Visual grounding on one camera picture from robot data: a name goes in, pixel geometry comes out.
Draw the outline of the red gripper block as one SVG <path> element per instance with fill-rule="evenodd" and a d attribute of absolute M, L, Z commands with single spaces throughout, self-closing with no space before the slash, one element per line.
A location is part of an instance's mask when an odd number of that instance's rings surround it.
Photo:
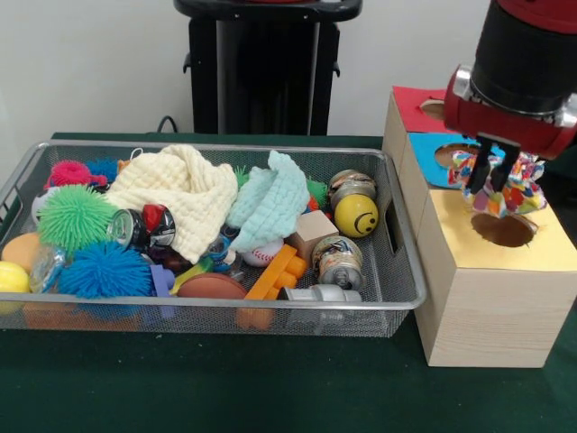
<path fill-rule="evenodd" d="M 490 173 L 490 140 L 509 145 L 501 146 L 504 157 L 490 175 L 492 189 L 501 192 L 517 161 L 519 149 L 552 160 L 570 145 L 576 135 L 576 95 L 570 94 L 561 107 L 551 114 L 529 115 L 507 111 L 483 100 L 473 86 L 472 68 L 460 65 L 451 76 L 445 92 L 444 125 L 459 134 L 477 139 L 480 144 L 466 184 L 473 195 L 483 188 Z"/>

